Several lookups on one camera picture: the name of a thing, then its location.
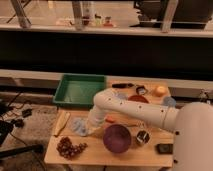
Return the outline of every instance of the red grapes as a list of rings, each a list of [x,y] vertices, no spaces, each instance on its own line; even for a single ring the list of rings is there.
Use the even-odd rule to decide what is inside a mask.
[[[87,146],[88,145],[86,143],[73,145],[72,141],[68,137],[63,137],[58,143],[57,150],[60,156],[66,159],[72,159],[74,156],[82,153]]]

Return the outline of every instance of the floor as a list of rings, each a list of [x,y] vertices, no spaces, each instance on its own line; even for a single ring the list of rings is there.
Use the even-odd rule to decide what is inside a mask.
[[[25,8],[25,13],[33,25],[69,26],[70,21],[74,22],[72,3],[70,1],[41,1],[33,0]],[[138,24],[137,9],[133,8],[133,1],[114,1],[114,2],[94,2],[93,14],[97,14],[104,20],[110,16],[114,26],[128,28]],[[10,0],[0,1],[0,24],[17,24],[18,20],[11,17],[15,14]],[[205,30],[213,30],[213,21],[209,21]]]
[[[10,101],[17,95],[17,93],[8,93],[10,98],[6,98],[4,92],[0,92],[0,97],[4,101]],[[39,161],[45,167],[46,171],[66,171],[67,167],[63,165],[52,165],[43,162],[45,151],[47,149],[48,141],[50,138],[50,133],[52,130],[53,123],[56,119],[57,107],[54,105],[41,105],[41,103],[49,103],[50,97],[45,99],[43,95],[28,93],[22,93],[11,106],[15,106],[20,109],[14,109],[13,113],[8,112],[4,115],[4,120],[11,120],[13,118],[20,118],[20,114],[25,109],[32,109],[32,115],[24,118],[24,127],[17,128],[14,127],[12,135],[18,137],[27,145],[42,144],[44,147],[43,154],[36,154]],[[9,150],[18,147],[24,147],[25,145],[15,139],[13,136],[8,134],[4,143],[1,146],[1,151]],[[73,171],[158,171],[159,168],[150,167],[106,167],[104,166],[69,166]],[[22,153],[13,157],[8,157],[2,159],[0,162],[0,171],[43,171],[44,169],[39,164],[38,160],[31,152]]]

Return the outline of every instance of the green tray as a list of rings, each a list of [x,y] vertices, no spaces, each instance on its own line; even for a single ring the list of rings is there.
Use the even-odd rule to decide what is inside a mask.
[[[105,88],[103,75],[64,74],[53,103],[61,107],[91,108],[94,95]]]

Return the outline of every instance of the black chair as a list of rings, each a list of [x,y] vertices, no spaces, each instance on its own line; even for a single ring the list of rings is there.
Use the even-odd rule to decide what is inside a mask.
[[[148,19],[156,19],[151,27],[160,27],[164,19],[164,14],[169,0],[137,0],[134,1],[134,8],[139,9],[141,16],[146,15]],[[190,28],[204,29],[207,22],[212,19],[213,1],[211,0],[179,0],[175,15],[173,18],[172,28]],[[144,25],[143,19],[139,15],[141,26]]]
[[[4,142],[8,133],[12,132],[12,130],[13,130],[13,124],[0,120],[0,146]],[[16,154],[28,152],[28,151],[35,151],[37,153],[42,153],[43,152],[43,146],[38,144],[38,145],[31,145],[31,146],[1,151],[0,152],[0,159],[2,159],[4,157],[13,156],[13,155],[16,155]]]

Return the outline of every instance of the wooden table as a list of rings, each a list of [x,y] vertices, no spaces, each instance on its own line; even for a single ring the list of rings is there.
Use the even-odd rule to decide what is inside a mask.
[[[110,81],[108,87],[116,81]],[[153,104],[161,104],[164,96],[170,96],[167,88],[167,93],[163,97],[153,96],[153,90],[157,85],[166,84],[162,82],[143,82],[143,81],[131,81],[140,85],[145,85],[149,90],[149,93],[145,97]],[[123,89],[120,91],[126,92],[128,95],[135,94],[135,89]],[[145,129],[150,133],[150,140],[147,144],[139,146],[136,143],[135,137],[137,132],[140,130],[139,127],[128,127],[132,135],[131,147],[122,154],[113,154],[108,151],[103,144],[102,137],[104,128],[110,123],[104,123],[103,127],[96,131],[94,134],[87,137],[80,137],[72,132],[70,123],[74,117],[87,117],[87,110],[72,110],[72,109],[60,109],[58,115],[61,112],[69,112],[70,118],[58,137],[51,136],[49,145],[46,151],[45,162],[52,164],[77,164],[77,165],[110,165],[110,166],[156,166],[156,167],[171,167],[172,166],[172,155],[159,155],[155,150],[155,145],[158,143],[172,143],[173,135],[159,128],[155,128],[151,125],[147,125]],[[108,115],[112,116],[117,123],[125,124],[137,124],[142,122],[140,120],[131,118],[124,114],[117,112],[110,112]],[[56,150],[57,144],[60,139],[64,136],[68,136],[73,144],[79,144],[86,142],[88,147],[72,160],[67,160],[59,156]]]

